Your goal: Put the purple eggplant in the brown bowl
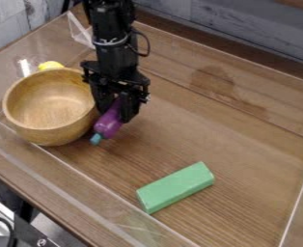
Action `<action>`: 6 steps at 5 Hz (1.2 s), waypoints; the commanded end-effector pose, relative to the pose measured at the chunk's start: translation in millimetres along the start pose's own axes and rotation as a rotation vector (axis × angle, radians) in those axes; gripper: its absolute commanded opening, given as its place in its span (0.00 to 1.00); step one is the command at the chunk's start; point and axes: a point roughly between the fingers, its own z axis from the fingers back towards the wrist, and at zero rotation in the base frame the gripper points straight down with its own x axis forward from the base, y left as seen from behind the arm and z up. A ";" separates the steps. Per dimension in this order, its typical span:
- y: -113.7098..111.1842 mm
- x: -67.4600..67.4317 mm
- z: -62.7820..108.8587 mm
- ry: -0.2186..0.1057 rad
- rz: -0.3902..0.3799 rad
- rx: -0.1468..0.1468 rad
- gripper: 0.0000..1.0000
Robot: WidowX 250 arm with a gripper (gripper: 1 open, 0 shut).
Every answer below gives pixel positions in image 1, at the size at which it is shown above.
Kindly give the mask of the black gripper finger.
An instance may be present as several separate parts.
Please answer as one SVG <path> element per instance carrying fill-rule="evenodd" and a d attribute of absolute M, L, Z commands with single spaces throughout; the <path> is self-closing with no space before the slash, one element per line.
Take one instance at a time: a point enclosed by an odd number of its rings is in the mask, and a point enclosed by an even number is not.
<path fill-rule="evenodd" d="M 122 100 L 120 117 L 123 123 L 127 124 L 132 120 L 132 118 L 139 114 L 139 108 L 140 108 L 139 92 L 138 91 L 122 92 L 120 100 Z"/>
<path fill-rule="evenodd" d="M 95 98 L 96 109 L 100 114 L 104 114 L 115 100 L 115 94 L 111 92 L 107 85 L 92 84 L 92 94 Z"/>

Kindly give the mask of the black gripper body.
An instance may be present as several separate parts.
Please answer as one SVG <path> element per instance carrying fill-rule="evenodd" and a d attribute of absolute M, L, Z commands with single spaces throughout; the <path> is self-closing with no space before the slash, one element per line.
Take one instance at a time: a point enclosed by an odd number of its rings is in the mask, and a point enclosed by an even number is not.
<path fill-rule="evenodd" d="M 128 70 L 114 77 L 100 71 L 99 61 L 83 61 L 80 65 L 84 70 L 84 81 L 91 87 L 93 83 L 107 85 L 115 95 L 122 92 L 138 91 L 140 102 L 148 102 L 151 80 L 138 69 Z"/>

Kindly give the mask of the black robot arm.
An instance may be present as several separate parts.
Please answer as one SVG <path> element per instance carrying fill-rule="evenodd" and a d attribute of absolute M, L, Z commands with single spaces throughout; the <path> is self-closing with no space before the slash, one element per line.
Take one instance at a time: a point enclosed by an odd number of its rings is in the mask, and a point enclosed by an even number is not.
<path fill-rule="evenodd" d="M 92 88 L 95 105 L 104 114 L 119 100 L 119 120 L 127 124 L 139 114 L 140 105 L 148 102 L 151 79 L 139 71 L 142 53 L 138 36 L 147 36 L 132 26 L 135 5 L 132 0 L 83 0 L 84 11 L 92 25 L 95 61 L 83 61 L 84 82 Z"/>

